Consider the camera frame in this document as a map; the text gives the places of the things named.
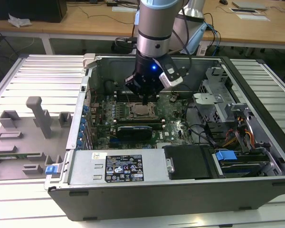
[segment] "floor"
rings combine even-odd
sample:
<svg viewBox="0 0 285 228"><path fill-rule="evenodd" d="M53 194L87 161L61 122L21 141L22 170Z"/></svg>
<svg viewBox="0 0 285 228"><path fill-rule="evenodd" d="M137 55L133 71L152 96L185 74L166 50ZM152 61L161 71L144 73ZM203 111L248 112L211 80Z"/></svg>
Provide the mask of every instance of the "floor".
<svg viewBox="0 0 285 228"><path fill-rule="evenodd" d="M18 52L18 54L45 54L43 45L38 38L20 38L7 37L7 41ZM52 39L52 45L58 55L81 55L82 41L71 39ZM87 40L87 53L112 53L111 41ZM206 55L211 56L214 47L210 48ZM221 47L216 56L227 56L229 58L246 58L246 48L241 47ZM252 59L263 59L280 78L285 77L285 50L265 49L264 53L256 48L254 53L249 57ZM5 40L0 45L0 81L9 71L17 56L13 54L12 49Z"/></svg>

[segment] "sticker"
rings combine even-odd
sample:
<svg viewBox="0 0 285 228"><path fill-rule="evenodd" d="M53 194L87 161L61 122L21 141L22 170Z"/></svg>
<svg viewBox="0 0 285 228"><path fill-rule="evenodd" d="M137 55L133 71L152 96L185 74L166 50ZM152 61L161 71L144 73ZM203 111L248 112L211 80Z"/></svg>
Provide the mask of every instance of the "sticker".
<svg viewBox="0 0 285 228"><path fill-rule="evenodd" d="M141 155L106 156L105 181L108 183L143 181L142 162Z"/></svg>
<svg viewBox="0 0 285 228"><path fill-rule="evenodd" d="M0 160L17 159L17 157L0 157Z"/></svg>
<svg viewBox="0 0 285 228"><path fill-rule="evenodd" d="M105 159L106 155L107 155L107 153L94 152L94 153L92 153L92 159Z"/></svg>

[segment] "laptop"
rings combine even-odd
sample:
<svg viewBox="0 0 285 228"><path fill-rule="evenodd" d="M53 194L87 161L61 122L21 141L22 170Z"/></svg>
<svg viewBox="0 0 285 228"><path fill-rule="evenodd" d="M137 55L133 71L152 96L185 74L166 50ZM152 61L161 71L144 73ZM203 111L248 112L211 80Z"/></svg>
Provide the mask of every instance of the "laptop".
<svg viewBox="0 0 285 228"><path fill-rule="evenodd" d="M263 6L262 4L254 3L254 2L233 1L232 4L238 7L239 9L267 10L267 8Z"/></svg>

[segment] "motherboard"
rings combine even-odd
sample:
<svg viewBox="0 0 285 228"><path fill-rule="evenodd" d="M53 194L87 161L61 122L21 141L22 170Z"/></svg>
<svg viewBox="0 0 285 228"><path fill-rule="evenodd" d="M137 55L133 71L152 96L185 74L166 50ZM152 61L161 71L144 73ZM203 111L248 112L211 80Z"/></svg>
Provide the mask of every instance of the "motherboard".
<svg viewBox="0 0 285 228"><path fill-rule="evenodd" d="M184 122L187 99L160 94L147 105L131 96L94 96L88 118L93 150L193 144Z"/></svg>

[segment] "warning label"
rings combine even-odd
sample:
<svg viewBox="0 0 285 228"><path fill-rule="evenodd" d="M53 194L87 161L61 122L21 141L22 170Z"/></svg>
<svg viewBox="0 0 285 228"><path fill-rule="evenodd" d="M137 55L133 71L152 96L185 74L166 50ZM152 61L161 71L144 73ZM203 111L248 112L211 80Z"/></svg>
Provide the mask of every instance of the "warning label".
<svg viewBox="0 0 285 228"><path fill-rule="evenodd" d="M141 155L107 156L105 181L143 181L143 159Z"/></svg>

